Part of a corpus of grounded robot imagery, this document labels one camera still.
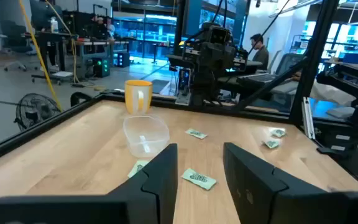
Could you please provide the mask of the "white cart base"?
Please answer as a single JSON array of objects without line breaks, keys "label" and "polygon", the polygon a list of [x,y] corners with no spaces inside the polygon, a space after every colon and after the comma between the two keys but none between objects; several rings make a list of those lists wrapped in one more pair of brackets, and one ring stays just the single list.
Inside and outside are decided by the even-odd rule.
[{"label": "white cart base", "polygon": [[[31,82],[35,83],[36,79],[43,79],[46,80],[46,76],[43,75],[31,75]],[[57,85],[61,85],[63,82],[69,82],[73,80],[73,73],[72,72],[65,72],[65,71],[60,71],[60,72],[55,72],[55,73],[51,73],[49,75],[49,79],[53,82],[55,82]]]}]

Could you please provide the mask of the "silver metal bracket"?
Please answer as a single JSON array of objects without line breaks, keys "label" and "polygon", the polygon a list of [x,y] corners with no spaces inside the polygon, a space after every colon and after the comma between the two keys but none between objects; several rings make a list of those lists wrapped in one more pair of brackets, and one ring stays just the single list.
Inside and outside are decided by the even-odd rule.
[{"label": "silver metal bracket", "polygon": [[315,139],[313,114],[310,107],[310,99],[308,97],[303,98],[301,109],[303,115],[303,127],[305,135],[309,139]]}]

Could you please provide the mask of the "rectangular clear plastic container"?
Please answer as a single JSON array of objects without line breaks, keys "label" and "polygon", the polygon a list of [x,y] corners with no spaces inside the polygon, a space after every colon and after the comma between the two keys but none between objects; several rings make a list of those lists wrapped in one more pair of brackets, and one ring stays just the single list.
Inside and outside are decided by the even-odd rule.
[{"label": "rectangular clear plastic container", "polygon": [[131,154],[138,158],[156,156],[170,140],[168,126],[154,115],[128,116],[124,118],[123,130]]}]

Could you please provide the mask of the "black floor fan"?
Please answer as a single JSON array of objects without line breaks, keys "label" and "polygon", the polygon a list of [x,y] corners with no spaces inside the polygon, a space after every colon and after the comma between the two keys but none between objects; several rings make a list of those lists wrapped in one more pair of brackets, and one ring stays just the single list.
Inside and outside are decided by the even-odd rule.
[{"label": "black floor fan", "polygon": [[16,105],[16,123],[21,131],[61,113],[57,103],[44,95],[26,94]]}]

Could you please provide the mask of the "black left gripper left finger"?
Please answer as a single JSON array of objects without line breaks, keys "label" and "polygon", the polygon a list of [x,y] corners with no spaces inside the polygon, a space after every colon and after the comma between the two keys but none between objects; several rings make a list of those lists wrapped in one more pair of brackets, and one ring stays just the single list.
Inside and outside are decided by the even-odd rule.
[{"label": "black left gripper left finger", "polygon": [[172,224],[178,149],[169,144],[144,168],[105,195],[0,198],[0,224]]}]

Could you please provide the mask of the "green white sweetener packet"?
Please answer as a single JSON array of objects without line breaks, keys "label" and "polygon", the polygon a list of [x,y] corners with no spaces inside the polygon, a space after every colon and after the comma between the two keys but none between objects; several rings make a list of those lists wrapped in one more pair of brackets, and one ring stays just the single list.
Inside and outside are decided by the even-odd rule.
[{"label": "green white sweetener packet", "polygon": [[269,149],[274,149],[276,147],[278,147],[281,143],[280,140],[278,139],[269,139],[269,140],[265,140],[263,141],[263,143],[269,148]]},{"label": "green white sweetener packet", "polygon": [[187,169],[181,177],[205,190],[210,190],[217,182],[215,179],[200,174],[193,169]]},{"label": "green white sweetener packet", "polygon": [[282,138],[287,133],[284,128],[269,128],[268,131],[269,131],[270,135],[275,138]]},{"label": "green white sweetener packet", "polygon": [[142,170],[148,163],[149,161],[143,161],[143,160],[136,161],[131,171],[128,173],[127,177],[131,178],[133,175],[138,173],[138,171]]},{"label": "green white sweetener packet", "polygon": [[208,135],[207,134],[204,134],[202,132],[199,132],[197,130],[194,130],[194,129],[188,129],[185,131],[187,134],[193,136],[193,137],[196,137],[198,139],[204,139],[206,138]]}]

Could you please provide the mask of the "grey office chair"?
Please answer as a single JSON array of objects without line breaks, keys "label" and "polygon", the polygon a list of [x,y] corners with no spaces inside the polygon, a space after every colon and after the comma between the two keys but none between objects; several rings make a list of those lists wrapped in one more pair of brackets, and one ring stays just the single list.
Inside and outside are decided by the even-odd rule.
[{"label": "grey office chair", "polygon": [[299,61],[301,61],[304,58],[303,54],[293,54],[293,53],[288,53],[285,54],[276,71],[274,71],[274,75],[281,75],[282,73],[286,72],[288,69],[292,68],[296,63],[298,63]]}]

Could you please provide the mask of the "black floor mat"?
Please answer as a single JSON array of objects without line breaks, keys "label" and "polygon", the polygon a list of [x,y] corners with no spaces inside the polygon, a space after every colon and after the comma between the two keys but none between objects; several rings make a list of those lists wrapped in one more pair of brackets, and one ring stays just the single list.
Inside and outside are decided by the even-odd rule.
[{"label": "black floor mat", "polygon": [[152,93],[167,95],[171,82],[167,80],[152,80]]}]

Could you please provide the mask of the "person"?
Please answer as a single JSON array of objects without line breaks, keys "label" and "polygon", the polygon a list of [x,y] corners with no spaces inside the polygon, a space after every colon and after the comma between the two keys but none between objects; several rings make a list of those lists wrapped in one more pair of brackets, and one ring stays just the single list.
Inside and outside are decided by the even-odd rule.
[{"label": "person", "polygon": [[99,40],[106,40],[108,38],[108,30],[104,24],[104,19],[102,17],[97,17],[95,21],[94,37]]},{"label": "person", "polygon": [[267,70],[269,64],[269,52],[264,45],[264,38],[261,34],[255,34],[250,38],[253,49],[256,50],[253,61],[260,62],[260,70]]}]

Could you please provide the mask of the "black office desk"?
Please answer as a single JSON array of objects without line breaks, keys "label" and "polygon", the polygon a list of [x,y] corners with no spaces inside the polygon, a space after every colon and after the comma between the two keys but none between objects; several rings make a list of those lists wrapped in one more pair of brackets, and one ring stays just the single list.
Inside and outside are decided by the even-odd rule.
[{"label": "black office desk", "polygon": [[57,63],[59,66],[59,72],[65,71],[65,56],[66,56],[66,42],[71,39],[70,34],[65,33],[52,33],[52,32],[36,32],[36,41],[40,49],[43,50],[41,53],[42,59],[44,60],[44,65],[46,66],[46,71],[48,74],[55,73],[50,72],[48,69],[48,57],[47,57],[47,44],[55,44],[56,53],[57,53]]}]

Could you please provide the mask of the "black computer green lights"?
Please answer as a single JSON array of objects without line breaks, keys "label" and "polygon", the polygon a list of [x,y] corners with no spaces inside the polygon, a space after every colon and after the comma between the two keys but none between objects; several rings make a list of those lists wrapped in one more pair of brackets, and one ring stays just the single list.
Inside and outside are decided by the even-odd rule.
[{"label": "black computer green lights", "polygon": [[110,64],[107,57],[93,58],[93,75],[98,78],[110,76]]}]

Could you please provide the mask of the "black desk keyboard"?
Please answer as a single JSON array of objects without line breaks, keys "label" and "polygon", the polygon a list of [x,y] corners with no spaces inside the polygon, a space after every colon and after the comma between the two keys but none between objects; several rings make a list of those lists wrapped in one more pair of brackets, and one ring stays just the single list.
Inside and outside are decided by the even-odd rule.
[{"label": "black desk keyboard", "polygon": [[239,76],[236,80],[236,82],[240,85],[257,85],[257,86],[263,86],[266,83],[271,82],[274,80],[277,76],[275,74],[269,74],[269,73],[258,73],[253,75],[244,75]]}]

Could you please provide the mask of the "yellow white ceramic mug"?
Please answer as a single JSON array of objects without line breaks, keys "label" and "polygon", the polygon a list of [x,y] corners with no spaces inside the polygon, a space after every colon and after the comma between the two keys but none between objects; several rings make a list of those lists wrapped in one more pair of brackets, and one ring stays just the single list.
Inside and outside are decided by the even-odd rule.
[{"label": "yellow white ceramic mug", "polygon": [[152,99],[152,82],[127,80],[125,82],[125,104],[129,114],[145,114]]}]

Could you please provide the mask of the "black floor box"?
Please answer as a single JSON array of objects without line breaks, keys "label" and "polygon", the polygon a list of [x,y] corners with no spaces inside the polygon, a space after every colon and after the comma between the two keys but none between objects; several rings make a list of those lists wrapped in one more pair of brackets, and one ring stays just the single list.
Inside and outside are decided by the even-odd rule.
[{"label": "black floor box", "polygon": [[131,64],[129,52],[118,52],[114,54],[115,67],[128,67]]}]

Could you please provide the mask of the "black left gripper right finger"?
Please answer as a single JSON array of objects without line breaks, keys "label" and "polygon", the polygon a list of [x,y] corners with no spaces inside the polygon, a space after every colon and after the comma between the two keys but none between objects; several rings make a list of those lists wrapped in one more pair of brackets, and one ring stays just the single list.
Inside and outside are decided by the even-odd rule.
[{"label": "black left gripper right finger", "polygon": [[223,164],[241,224],[358,224],[358,192],[326,192],[231,142]]}]

